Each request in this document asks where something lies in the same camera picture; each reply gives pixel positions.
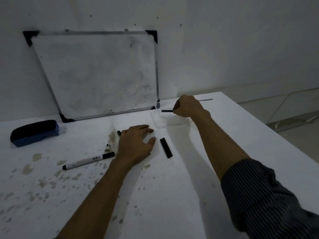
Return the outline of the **person's left forearm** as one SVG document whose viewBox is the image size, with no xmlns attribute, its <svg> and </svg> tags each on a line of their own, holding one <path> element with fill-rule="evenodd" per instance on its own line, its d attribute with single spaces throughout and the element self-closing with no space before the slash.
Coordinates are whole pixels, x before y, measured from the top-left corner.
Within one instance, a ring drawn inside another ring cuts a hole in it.
<svg viewBox="0 0 319 239">
<path fill-rule="evenodd" d="M 142 157 L 117 156 L 55 239 L 103 239 L 122 187 Z"/>
</svg>

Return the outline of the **clear plastic tray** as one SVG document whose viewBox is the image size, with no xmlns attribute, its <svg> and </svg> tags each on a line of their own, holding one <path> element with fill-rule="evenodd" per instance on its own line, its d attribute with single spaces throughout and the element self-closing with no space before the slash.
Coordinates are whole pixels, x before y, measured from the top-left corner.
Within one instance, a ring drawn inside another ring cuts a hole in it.
<svg viewBox="0 0 319 239">
<path fill-rule="evenodd" d="M 168 126 L 190 125 L 191 118 L 175 115 L 171 112 L 161 112 L 161 110 L 172 110 L 172 108 L 151 110 L 150 116 L 156 128 L 166 128 Z"/>
</svg>

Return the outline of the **thin metal strip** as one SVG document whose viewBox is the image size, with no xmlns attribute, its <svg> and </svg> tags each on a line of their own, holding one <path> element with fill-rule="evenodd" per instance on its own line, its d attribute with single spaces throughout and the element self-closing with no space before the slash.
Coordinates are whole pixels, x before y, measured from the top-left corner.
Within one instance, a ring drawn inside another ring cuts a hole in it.
<svg viewBox="0 0 319 239">
<path fill-rule="evenodd" d="M 201 99 L 201 100 L 198 100 L 198 101 L 211 101 L 211 100 L 213 100 L 213 98 Z M 171 102 L 176 102 L 176 101 L 177 101 L 176 99 L 175 100 L 163 100 L 163 101 L 158 101 L 157 104 L 162 104 L 162 103 L 165 103 L 165 102 L 171 103 Z"/>
</svg>

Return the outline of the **blue and black board eraser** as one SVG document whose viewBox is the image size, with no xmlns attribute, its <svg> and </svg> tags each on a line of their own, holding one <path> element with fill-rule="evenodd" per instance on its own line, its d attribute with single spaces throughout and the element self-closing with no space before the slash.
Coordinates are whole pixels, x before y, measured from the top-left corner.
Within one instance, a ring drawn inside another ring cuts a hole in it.
<svg viewBox="0 0 319 239">
<path fill-rule="evenodd" d="M 19 148 L 58 135 L 58 123 L 55 120 L 44 120 L 14 129 L 10 141 Z"/>
</svg>

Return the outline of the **glass panel with metal frame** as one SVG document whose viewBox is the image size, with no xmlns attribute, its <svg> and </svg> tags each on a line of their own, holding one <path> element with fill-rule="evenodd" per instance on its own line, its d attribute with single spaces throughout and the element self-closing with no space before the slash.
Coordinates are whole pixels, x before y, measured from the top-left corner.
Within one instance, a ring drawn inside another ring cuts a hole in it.
<svg viewBox="0 0 319 239">
<path fill-rule="evenodd" d="M 239 104 L 276 132 L 319 120 L 319 88 Z"/>
</svg>

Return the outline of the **black marker cap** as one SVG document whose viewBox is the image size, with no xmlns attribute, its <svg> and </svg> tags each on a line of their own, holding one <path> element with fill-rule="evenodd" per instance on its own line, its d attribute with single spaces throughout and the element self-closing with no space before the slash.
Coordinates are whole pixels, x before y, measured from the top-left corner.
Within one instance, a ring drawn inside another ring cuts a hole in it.
<svg viewBox="0 0 319 239">
<path fill-rule="evenodd" d="M 171 152 L 171 150 L 170 150 L 165 138 L 161 138 L 160 139 L 160 143 L 161 143 L 161 145 L 162 145 L 162 147 L 164 149 L 164 152 L 165 152 L 167 158 L 168 159 L 171 158 L 173 156 L 173 154 L 172 154 L 172 152 Z"/>
</svg>

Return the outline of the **white whiteboard with metal frame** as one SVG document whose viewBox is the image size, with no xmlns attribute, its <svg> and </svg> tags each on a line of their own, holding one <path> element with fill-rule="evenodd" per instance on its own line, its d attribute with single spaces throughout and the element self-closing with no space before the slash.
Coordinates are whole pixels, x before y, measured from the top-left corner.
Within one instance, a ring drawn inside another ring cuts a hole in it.
<svg viewBox="0 0 319 239">
<path fill-rule="evenodd" d="M 160 107 L 156 30 L 22 33 L 64 123 Z"/>
</svg>

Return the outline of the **person's right forearm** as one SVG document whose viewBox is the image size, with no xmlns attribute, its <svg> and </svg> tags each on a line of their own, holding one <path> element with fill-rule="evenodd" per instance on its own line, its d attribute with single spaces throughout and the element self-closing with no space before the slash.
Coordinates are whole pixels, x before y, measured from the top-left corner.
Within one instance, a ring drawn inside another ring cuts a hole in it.
<svg viewBox="0 0 319 239">
<path fill-rule="evenodd" d="M 191 110 L 190 118 L 195 123 L 208 159 L 220 181 L 237 162 L 248 159 L 248 154 L 201 108 Z"/>
</svg>

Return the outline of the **dark striped shirt sleeve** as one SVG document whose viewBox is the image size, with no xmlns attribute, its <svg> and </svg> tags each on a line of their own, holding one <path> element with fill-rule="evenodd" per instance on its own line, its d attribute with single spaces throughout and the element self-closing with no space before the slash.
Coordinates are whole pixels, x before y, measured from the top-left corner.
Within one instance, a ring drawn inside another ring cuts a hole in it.
<svg viewBox="0 0 319 239">
<path fill-rule="evenodd" d="M 221 188 L 233 226 L 250 239 L 319 239 L 319 215 L 303 209 L 274 170 L 259 161 L 235 163 Z"/>
</svg>

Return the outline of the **person's right hand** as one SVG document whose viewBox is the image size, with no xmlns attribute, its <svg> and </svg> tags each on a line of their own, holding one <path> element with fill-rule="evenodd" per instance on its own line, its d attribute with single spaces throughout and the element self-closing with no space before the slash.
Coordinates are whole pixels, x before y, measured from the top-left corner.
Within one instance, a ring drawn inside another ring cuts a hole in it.
<svg viewBox="0 0 319 239">
<path fill-rule="evenodd" d="M 210 117 L 210 113 L 194 96 L 182 95 L 178 100 L 181 102 L 182 117 L 191 119 Z"/>
</svg>

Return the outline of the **white marker with black cap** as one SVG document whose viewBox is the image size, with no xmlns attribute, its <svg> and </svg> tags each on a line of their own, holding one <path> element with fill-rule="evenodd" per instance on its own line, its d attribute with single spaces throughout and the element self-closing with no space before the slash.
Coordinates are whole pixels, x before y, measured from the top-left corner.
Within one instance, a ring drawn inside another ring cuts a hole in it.
<svg viewBox="0 0 319 239">
<path fill-rule="evenodd" d="M 84 166 L 84 165 L 87 165 L 87 164 L 91 164 L 91 163 L 94 163 L 94 162 L 98 162 L 98 161 L 102 161 L 102 160 L 105 160 L 105 159 L 113 158 L 114 156 L 115 156 L 115 152 L 104 153 L 102 155 L 98 155 L 98 156 L 94 156 L 94 157 L 78 160 L 78 161 L 75 161 L 73 163 L 65 164 L 65 165 L 62 166 L 62 170 L 70 170 L 70 169 L 78 168 L 78 167 L 81 167 L 81 166 Z"/>
</svg>

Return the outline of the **person's left hand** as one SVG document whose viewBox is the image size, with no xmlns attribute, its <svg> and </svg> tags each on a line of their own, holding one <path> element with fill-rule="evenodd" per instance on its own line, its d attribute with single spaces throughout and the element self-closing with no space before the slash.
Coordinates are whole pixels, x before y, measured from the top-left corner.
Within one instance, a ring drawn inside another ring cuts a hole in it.
<svg viewBox="0 0 319 239">
<path fill-rule="evenodd" d="M 146 154 L 144 139 L 154 130 L 148 124 L 132 126 L 122 131 L 119 139 L 118 153 L 114 162 L 121 168 L 131 169 L 149 155 Z"/>
</svg>

